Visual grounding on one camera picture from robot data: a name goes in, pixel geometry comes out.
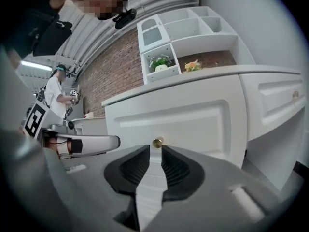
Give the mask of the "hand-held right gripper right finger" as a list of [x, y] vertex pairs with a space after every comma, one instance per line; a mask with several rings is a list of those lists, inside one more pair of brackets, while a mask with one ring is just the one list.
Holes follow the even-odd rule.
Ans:
[[168, 188], [148, 232], [276, 232], [291, 204], [223, 159], [165, 145], [162, 168]]

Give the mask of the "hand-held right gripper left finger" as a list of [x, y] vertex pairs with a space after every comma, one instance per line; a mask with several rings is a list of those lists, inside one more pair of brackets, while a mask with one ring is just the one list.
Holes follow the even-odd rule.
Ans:
[[62, 203], [81, 222], [74, 231], [140, 231], [136, 191], [149, 167], [149, 145], [63, 160], [43, 151]]

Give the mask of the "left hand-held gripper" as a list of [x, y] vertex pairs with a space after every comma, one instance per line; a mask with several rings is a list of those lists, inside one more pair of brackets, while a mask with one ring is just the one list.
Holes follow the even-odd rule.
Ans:
[[23, 132], [42, 145], [50, 138], [57, 138], [58, 154], [69, 158], [103, 154], [121, 144], [118, 136], [75, 135], [73, 122], [61, 119], [40, 101], [36, 101], [29, 111]]

